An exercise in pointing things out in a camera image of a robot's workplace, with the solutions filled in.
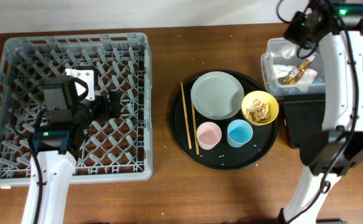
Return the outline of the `gold foil wrapper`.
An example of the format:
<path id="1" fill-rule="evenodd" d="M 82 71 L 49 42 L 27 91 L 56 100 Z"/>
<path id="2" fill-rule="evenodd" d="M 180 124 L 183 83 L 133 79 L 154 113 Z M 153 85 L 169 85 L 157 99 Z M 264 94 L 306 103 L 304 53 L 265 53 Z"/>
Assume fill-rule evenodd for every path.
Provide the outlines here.
<path id="1" fill-rule="evenodd" d="M 308 58 L 302 61 L 297 67 L 294 67 L 289 71 L 288 75 L 283 80 L 284 85 L 294 85 L 296 84 L 304 75 L 306 70 L 309 68 L 311 60 Z"/>

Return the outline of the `wooden chopstick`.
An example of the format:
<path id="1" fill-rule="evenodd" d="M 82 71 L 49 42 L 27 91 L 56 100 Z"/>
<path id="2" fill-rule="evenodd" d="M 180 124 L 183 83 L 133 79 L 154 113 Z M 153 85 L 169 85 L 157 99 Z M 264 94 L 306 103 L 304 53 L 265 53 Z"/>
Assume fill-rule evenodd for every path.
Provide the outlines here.
<path id="1" fill-rule="evenodd" d="M 200 147 L 199 147 L 199 143 L 198 143 L 198 137 L 197 137 L 197 127 L 196 127 L 196 116 L 195 116 L 195 107 L 193 104 L 193 100 L 192 98 L 191 100 L 191 114 L 192 114 L 192 118 L 193 118 L 193 134 L 194 134 L 194 140 L 195 140 L 195 149 L 196 149 L 196 155 L 199 156 L 200 154 Z"/>
<path id="2" fill-rule="evenodd" d="M 185 101 L 183 82 L 180 82 L 180 86 L 181 86 L 181 97 L 182 97 L 182 103 L 183 103 L 183 114 L 184 114 L 184 119 L 185 119 L 188 148 L 192 149 L 190 129 L 189 129 L 189 123 L 188 123 L 188 113 L 187 113 L 187 110 L 186 110 L 186 101 Z"/>

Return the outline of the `yellow bowl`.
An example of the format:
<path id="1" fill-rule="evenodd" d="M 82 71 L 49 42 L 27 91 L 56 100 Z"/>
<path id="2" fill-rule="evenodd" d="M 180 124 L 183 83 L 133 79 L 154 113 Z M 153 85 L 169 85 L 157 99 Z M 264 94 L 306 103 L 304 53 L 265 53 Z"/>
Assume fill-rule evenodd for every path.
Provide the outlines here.
<path id="1" fill-rule="evenodd" d="M 250 121 L 247 117 L 247 113 L 246 110 L 248 108 L 250 108 L 252 101 L 255 99 L 259 99 L 265 103 L 269 103 L 270 104 L 270 119 L 266 122 L 266 123 L 255 123 L 253 121 Z M 244 117 L 244 119 L 250 123 L 251 125 L 254 126 L 263 126 L 266 124 L 270 124 L 271 122 L 275 121 L 275 119 L 278 116 L 279 113 L 279 106 L 277 103 L 277 100 L 270 94 L 267 93 L 266 91 L 252 91 L 250 93 L 248 93 L 242 103 L 241 103 L 241 111 L 242 111 L 242 115 Z"/>

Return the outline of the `food scraps and rice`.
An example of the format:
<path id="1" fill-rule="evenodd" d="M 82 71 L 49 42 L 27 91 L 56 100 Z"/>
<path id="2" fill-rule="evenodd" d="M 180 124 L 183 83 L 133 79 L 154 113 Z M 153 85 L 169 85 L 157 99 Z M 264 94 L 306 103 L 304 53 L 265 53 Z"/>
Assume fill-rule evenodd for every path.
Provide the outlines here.
<path id="1" fill-rule="evenodd" d="M 252 101 L 250 108 L 246 110 L 247 117 L 255 123 L 266 123 L 270 119 L 270 104 L 259 99 Z"/>

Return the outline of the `grey round plate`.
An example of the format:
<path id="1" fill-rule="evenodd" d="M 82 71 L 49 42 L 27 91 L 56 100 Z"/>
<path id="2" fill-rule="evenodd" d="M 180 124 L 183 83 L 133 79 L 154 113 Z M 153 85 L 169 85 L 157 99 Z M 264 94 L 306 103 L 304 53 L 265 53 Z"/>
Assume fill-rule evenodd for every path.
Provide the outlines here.
<path id="1" fill-rule="evenodd" d="M 240 81 L 229 73 L 219 71 L 198 77 L 190 95 L 197 112 L 213 120 L 234 116 L 245 97 Z"/>

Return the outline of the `pink cup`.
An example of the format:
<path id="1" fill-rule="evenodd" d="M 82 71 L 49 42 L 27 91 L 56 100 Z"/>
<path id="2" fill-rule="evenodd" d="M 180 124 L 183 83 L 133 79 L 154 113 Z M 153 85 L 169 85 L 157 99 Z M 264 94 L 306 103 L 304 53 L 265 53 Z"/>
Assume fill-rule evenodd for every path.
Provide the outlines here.
<path id="1" fill-rule="evenodd" d="M 205 122 L 199 125 L 196 135 L 200 148 L 211 150 L 220 142 L 222 131 L 216 123 Z"/>

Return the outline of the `light blue cup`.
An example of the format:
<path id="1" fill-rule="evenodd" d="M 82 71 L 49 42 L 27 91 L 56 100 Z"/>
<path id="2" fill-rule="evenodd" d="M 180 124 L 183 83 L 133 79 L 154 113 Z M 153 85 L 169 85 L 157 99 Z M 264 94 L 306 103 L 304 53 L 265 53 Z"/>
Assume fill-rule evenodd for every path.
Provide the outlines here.
<path id="1" fill-rule="evenodd" d="M 231 147 L 241 147 L 253 137 L 252 126 L 245 120 L 236 119 L 227 127 L 227 143 Z"/>

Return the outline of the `white paper napkin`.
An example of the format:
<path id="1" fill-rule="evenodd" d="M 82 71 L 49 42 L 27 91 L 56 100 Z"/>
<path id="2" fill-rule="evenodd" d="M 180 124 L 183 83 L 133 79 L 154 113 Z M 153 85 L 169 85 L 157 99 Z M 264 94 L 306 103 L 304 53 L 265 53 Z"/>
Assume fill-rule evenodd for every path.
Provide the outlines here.
<path id="1" fill-rule="evenodd" d="M 293 56 L 296 55 L 297 46 L 289 43 L 286 46 L 282 47 L 280 53 L 281 53 L 282 58 L 290 60 Z M 309 60 L 314 59 L 314 56 L 313 55 L 309 56 L 308 59 Z M 291 71 L 294 67 L 297 67 L 298 65 L 294 66 L 294 65 L 278 65 L 278 64 L 274 64 L 272 66 L 272 69 L 274 71 L 275 77 L 277 79 L 281 78 L 282 83 L 283 83 L 283 80 L 288 75 L 289 71 Z M 309 67 L 306 70 L 306 72 L 304 73 L 304 75 L 302 76 L 302 78 L 296 84 L 298 84 L 298 85 L 305 84 L 306 85 L 306 84 L 313 83 L 313 81 L 314 81 L 315 77 L 317 76 L 317 74 L 318 74 L 318 72 L 316 70 L 313 70 L 313 69 L 311 69 Z"/>

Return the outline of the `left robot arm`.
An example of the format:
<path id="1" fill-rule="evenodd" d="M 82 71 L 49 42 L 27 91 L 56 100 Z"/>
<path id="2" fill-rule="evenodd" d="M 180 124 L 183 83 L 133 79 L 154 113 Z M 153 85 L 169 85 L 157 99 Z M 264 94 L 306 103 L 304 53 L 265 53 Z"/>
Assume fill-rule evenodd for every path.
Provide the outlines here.
<path id="1" fill-rule="evenodd" d="M 41 84 L 45 107 L 27 138 L 32 158 L 23 223 L 63 222 L 71 177 L 90 124 L 121 115 L 117 91 L 107 96 L 95 94 L 96 68 L 78 66 L 65 72 Z"/>

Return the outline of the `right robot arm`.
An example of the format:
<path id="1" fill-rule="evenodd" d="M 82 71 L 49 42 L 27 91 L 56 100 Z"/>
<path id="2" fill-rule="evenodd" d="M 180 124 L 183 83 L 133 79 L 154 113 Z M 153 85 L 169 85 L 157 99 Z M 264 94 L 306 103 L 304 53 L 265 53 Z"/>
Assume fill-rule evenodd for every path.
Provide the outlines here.
<path id="1" fill-rule="evenodd" d="M 284 37 L 319 52 L 325 74 L 320 133 L 300 145 L 303 171 L 279 223 L 316 223 L 334 185 L 363 161 L 363 4 L 312 0 L 289 21 Z"/>

